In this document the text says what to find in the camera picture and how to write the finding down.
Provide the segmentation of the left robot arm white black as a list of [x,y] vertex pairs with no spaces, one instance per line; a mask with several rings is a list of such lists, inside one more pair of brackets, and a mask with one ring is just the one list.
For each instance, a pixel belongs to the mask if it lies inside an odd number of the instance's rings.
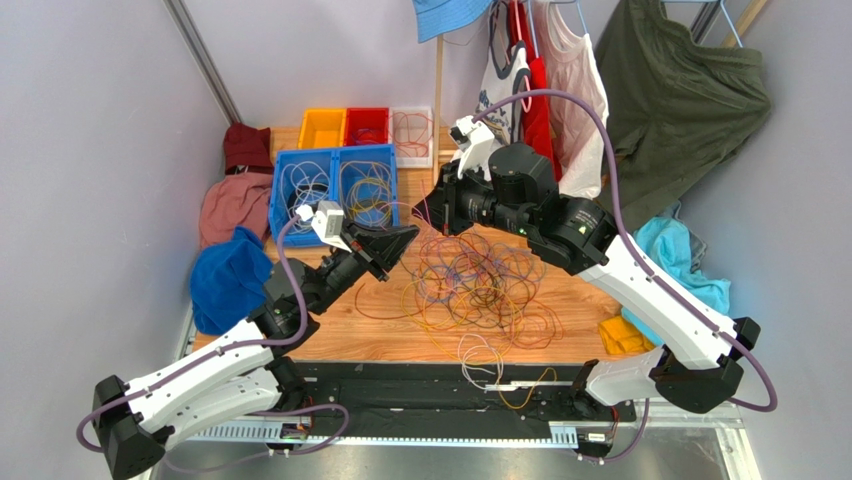
[[387,280],[419,232],[344,220],[323,238],[330,252],[318,266],[282,256],[259,306],[215,341],[148,375],[99,381],[78,442],[103,455],[112,478],[132,479],[189,437],[239,416],[307,414],[300,405],[305,381],[289,352],[318,330],[315,316],[364,275]]

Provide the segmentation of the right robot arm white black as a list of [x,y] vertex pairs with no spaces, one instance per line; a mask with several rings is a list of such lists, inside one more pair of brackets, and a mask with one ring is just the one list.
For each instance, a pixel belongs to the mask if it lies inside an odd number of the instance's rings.
[[481,170],[462,170],[458,160],[443,165],[415,208],[445,236],[481,225],[524,237],[543,262],[603,290],[660,336],[662,345],[648,353],[586,362],[575,395],[607,406],[663,398],[707,413],[736,394],[743,355],[729,341],[752,349],[759,325],[702,305],[619,233],[609,212],[560,194],[550,161],[531,147],[501,147]]

